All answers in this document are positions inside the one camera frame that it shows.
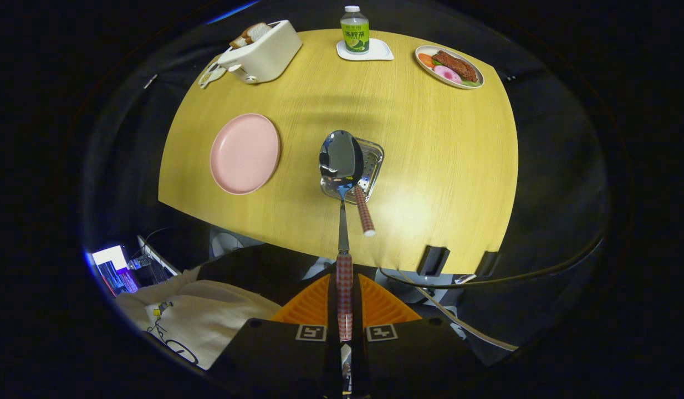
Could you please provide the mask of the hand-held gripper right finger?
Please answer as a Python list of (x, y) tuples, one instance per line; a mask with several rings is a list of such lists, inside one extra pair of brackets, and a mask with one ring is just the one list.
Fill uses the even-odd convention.
[(421, 318), (362, 274), (353, 311), (354, 398), (465, 398), (486, 370), (446, 318)]

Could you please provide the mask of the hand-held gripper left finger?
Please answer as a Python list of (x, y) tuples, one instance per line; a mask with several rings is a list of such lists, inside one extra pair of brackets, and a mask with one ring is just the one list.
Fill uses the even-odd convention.
[(238, 398), (339, 398), (337, 324), (247, 320), (207, 371)]

